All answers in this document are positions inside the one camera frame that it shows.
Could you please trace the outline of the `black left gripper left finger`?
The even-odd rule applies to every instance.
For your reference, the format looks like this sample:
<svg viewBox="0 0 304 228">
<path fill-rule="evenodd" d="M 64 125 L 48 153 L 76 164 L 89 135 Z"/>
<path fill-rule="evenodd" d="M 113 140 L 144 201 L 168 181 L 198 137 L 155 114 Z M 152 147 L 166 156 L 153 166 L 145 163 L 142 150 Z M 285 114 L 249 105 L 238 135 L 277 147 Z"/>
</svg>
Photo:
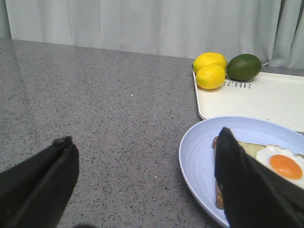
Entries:
<svg viewBox="0 0 304 228">
<path fill-rule="evenodd" d="M 0 174 L 2 228 L 55 228 L 79 175 L 71 136 L 55 139 L 31 158 Z"/>
</svg>

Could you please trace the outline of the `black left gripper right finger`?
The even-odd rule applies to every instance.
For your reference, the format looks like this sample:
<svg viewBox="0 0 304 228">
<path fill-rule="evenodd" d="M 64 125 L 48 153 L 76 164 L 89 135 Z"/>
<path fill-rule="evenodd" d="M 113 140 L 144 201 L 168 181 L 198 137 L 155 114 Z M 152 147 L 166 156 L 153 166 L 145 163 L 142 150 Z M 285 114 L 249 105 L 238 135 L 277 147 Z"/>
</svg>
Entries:
<svg viewBox="0 0 304 228">
<path fill-rule="evenodd" d="M 216 144 L 215 178 L 230 227 L 304 226 L 304 190 L 248 155 L 226 127 Z"/>
</svg>

